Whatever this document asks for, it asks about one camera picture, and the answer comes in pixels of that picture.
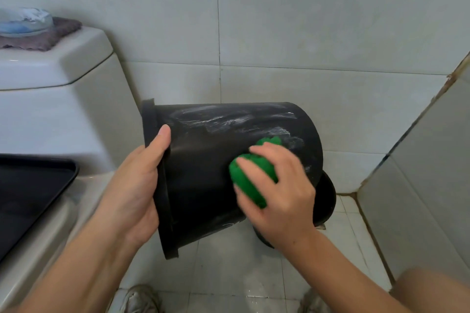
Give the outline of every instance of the green sponge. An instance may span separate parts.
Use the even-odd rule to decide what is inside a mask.
[[[261,140],[258,140],[256,144],[262,145],[266,142],[276,145],[282,144],[282,141],[278,136],[273,138],[264,137]],[[246,153],[238,157],[244,157],[255,163],[274,181],[274,183],[277,183],[278,179],[276,176],[276,171],[274,170],[274,166],[266,158],[252,153]],[[232,178],[232,182],[234,184],[236,184],[248,197],[250,197],[258,207],[261,209],[266,208],[266,200],[256,189],[256,187],[253,186],[253,183],[251,183],[251,181],[246,177],[242,169],[238,167],[236,158],[228,166],[228,171],[230,172],[230,177]]]

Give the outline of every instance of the black plastic tray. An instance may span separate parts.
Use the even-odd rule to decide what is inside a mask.
[[[78,173],[67,159],[0,154],[0,260]]]

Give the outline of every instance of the black plastic bucket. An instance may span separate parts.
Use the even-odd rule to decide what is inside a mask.
[[[314,226],[318,227],[321,224],[324,224],[335,210],[336,205],[336,190],[333,182],[328,177],[325,171],[323,171],[318,184],[315,186],[315,205],[314,205],[314,214],[313,221]],[[256,236],[260,239],[265,245],[270,248],[273,247],[266,239],[263,238],[260,232],[255,230]]]
[[[279,136],[311,183],[320,180],[320,138],[309,116],[292,103],[155,105],[150,99],[141,115],[146,146],[163,124],[172,130],[154,195],[167,259],[178,257],[179,247],[244,219],[228,165],[259,139]]]

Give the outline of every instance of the forearm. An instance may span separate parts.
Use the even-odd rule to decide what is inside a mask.
[[[317,230],[284,254],[337,313],[410,313]]]
[[[104,312],[136,251],[92,217],[18,313]]]

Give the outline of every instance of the brown cloth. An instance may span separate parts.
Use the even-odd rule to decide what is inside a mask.
[[[74,19],[53,17],[54,26],[41,34],[25,37],[0,36],[0,49],[13,47],[31,51],[49,51],[62,37],[82,28],[82,23]]]

